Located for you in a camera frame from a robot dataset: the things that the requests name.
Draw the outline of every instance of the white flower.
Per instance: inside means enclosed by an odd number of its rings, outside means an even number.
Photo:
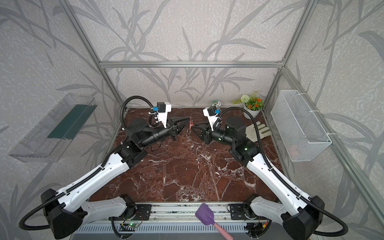
[[[248,95],[244,94],[241,96],[240,101],[242,103],[247,103],[247,102],[249,102],[249,99],[250,99],[250,97]]]

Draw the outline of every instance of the silicone spatula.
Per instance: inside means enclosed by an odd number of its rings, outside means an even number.
[[[229,233],[215,223],[214,212],[212,212],[205,203],[201,204],[195,215],[204,225],[212,224],[226,240],[233,240],[233,237]]]

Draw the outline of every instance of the potted plant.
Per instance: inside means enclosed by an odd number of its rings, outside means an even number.
[[[236,99],[232,101],[232,103],[242,103],[243,108],[247,110],[254,118],[257,116],[257,114],[259,114],[260,110],[264,106],[264,101],[259,96],[257,96],[257,92],[252,93],[251,96],[244,94],[240,99]],[[244,113],[244,117],[250,119],[246,113]]]

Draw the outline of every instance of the black mounting plate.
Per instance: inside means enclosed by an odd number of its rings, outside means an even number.
[[[249,218],[245,216],[243,204],[229,204],[228,206],[229,206],[229,211],[231,212],[232,220],[249,220]],[[256,220],[266,220],[266,219],[267,218],[265,217],[256,216]]]
[[[151,204],[137,204],[137,211],[140,212],[143,217],[141,219],[141,215],[140,214],[136,214],[136,216],[131,219],[131,221],[148,221],[149,220],[149,215],[151,214],[151,207],[152,205]],[[115,217],[114,218],[114,221],[124,221],[124,219],[122,217]]]

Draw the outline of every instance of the ventilation grille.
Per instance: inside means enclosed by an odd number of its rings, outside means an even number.
[[[120,233],[120,224],[115,224]],[[245,232],[246,223],[219,223],[229,233]],[[135,233],[215,233],[213,225],[202,223],[142,223],[138,228],[129,228]],[[110,223],[89,223],[80,227],[75,233],[113,233]]]

